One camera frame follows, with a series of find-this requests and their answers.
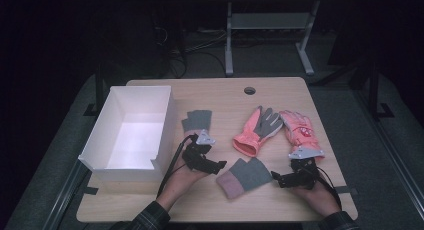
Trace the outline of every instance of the glove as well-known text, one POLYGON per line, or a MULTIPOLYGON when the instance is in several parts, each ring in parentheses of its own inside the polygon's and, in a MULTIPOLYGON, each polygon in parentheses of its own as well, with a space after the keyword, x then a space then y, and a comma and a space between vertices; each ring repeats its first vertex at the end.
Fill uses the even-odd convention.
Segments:
POLYGON ((280 116, 284 121, 284 125, 286 125, 286 137, 293 145, 292 152, 299 148, 322 151, 312 129, 311 120, 308 117, 288 110, 281 111, 280 116))
POLYGON ((256 157, 264 142, 274 136, 283 126, 278 113, 268 108, 262 115, 262 106, 258 106, 243 127, 243 132, 233 138, 233 146, 249 157, 256 157))
POLYGON ((271 181, 271 174, 257 158, 252 158, 248 163, 239 158, 228 171, 216 178, 228 199, 236 198, 271 181))
POLYGON ((206 130, 206 134, 208 134, 211 126, 211 118, 212 111, 210 110, 194 110, 187 112, 187 118, 181 121, 184 137, 193 135, 194 133, 200 135, 202 130, 206 130))

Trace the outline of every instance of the pink glove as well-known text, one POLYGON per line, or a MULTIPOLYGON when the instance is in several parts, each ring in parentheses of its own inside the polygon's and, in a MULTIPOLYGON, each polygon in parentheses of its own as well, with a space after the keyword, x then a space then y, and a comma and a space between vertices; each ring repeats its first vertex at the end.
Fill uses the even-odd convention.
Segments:
POLYGON ((268 108, 262 115, 262 106, 258 106, 247 120, 243 132, 233 139, 235 149, 249 157, 256 157, 265 141, 277 134, 283 126, 278 113, 268 108))
POLYGON ((321 147, 318 145, 318 139, 312 129, 311 120, 308 117, 288 110, 281 111, 280 116, 286 125, 286 137, 293 145, 292 152, 299 148, 321 151, 321 147))

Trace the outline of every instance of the person's hand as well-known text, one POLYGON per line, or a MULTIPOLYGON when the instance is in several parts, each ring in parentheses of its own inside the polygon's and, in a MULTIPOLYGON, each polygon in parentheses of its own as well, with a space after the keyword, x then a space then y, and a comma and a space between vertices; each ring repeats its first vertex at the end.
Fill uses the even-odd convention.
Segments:
POLYGON ((303 187, 294 187, 291 188, 291 191, 295 195, 303 198, 312 209, 324 218, 341 211, 333 195, 331 195, 324 185, 318 181, 311 190, 303 187))
POLYGON ((166 211, 169 211, 174 203, 184 195, 195 182, 209 175, 208 173, 190 170, 185 166, 185 162, 181 156, 182 153, 175 164, 175 172, 168 179, 162 193, 156 199, 156 202, 166 211))

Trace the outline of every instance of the white box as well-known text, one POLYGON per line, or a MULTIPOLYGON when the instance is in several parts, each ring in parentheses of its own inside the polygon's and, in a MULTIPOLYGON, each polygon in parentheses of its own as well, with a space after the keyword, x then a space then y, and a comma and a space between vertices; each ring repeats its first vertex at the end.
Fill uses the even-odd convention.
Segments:
POLYGON ((78 159, 102 181, 161 181, 176 111, 171 86, 111 87, 78 159))

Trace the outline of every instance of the sleeve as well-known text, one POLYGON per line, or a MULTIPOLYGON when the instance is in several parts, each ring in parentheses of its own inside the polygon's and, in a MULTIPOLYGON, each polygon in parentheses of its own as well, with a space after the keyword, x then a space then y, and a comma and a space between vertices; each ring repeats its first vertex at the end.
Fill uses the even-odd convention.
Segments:
POLYGON ((139 213, 127 230, 160 230, 165 228, 171 217, 168 212, 156 201, 150 203, 139 213))
POLYGON ((347 212, 337 212, 327 216, 319 224, 321 230, 360 230, 347 212))

